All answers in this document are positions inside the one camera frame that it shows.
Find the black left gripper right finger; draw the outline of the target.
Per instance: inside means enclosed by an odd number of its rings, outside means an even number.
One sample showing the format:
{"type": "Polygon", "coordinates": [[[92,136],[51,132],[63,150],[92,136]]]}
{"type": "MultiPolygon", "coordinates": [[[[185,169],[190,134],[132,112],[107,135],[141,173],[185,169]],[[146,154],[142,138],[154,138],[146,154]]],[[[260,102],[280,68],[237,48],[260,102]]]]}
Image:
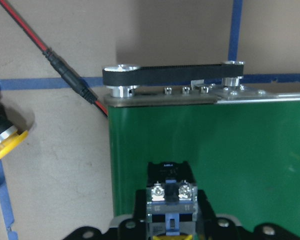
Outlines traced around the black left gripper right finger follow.
{"type": "Polygon", "coordinates": [[[197,203],[199,218],[204,222],[212,222],[216,218],[216,214],[206,193],[201,189],[197,191],[197,203]]]}

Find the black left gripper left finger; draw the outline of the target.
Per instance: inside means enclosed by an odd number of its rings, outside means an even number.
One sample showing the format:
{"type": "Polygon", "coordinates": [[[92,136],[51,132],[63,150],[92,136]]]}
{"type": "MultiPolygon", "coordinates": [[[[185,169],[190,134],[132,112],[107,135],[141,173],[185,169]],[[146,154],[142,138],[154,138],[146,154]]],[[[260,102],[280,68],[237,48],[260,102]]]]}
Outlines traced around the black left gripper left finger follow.
{"type": "Polygon", "coordinates": [[[135,193],[133,218],[144,222],[147,218],[147,191],[139,189],[135,193]]]}

